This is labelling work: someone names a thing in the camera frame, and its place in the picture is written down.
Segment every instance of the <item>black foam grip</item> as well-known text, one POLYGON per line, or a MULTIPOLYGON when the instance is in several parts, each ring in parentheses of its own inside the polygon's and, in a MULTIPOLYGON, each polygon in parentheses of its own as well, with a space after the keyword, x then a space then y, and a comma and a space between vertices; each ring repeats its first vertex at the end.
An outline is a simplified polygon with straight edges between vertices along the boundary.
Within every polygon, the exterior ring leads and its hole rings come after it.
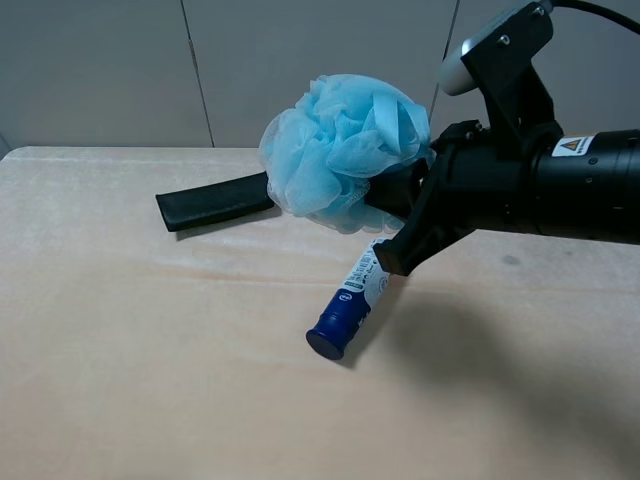
POLYGON ((156 195, 167 230, 178 232, 224 222, 273 207, 266 172, 248 177, 156 195))

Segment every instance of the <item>mesh bath sponge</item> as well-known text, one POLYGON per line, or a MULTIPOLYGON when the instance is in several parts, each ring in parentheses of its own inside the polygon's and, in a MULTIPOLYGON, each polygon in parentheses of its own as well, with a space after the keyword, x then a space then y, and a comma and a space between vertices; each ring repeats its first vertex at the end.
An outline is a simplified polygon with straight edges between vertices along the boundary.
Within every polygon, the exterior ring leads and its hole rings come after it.
POLYGON ((321 76, 267 127, 260 142, 269 195, 285 211, 342 233, 398 229, 365 205, 369 178, 429 155, 429 121, 391 85, 361 75, 321 76))

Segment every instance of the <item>beige tabletop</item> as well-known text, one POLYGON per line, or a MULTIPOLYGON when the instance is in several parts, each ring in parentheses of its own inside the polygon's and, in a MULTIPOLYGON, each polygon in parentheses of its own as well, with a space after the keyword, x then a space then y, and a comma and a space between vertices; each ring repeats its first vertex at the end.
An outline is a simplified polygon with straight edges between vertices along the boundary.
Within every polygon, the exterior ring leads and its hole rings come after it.
POLYGON ((393 278, 336 364, 304 334, 372 235, 158 212, 259 170, 0 162, 0 479, 640 478, 640 247, 476 232, 393 278))

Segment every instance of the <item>warning label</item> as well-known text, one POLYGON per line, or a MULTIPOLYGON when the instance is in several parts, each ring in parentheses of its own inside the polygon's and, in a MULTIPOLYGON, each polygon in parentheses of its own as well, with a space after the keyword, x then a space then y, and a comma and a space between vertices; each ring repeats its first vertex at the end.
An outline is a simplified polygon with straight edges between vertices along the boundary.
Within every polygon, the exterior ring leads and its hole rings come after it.
POLYGON ((595 137, 565 137, 561 138, 553 149, 553 157, 581 157, 589 151, 589 146, 595 137))

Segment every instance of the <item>black cable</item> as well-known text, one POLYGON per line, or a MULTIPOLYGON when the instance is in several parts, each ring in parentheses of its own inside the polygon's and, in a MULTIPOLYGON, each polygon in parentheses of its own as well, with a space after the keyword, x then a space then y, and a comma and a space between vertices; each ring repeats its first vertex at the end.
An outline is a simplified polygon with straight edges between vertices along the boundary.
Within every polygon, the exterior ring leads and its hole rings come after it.
POLYGON ((554 0, 553 5, 556 7, 574 8, 576 10, 582 10, 583 12, 599 15, 631 30, 633 33, 640 35, 640 23, 631 20, 629 17, 626 17, 621 13, 614 12, 609 8, 594 5, 589 2, 583 2, 582 0, 554 0))

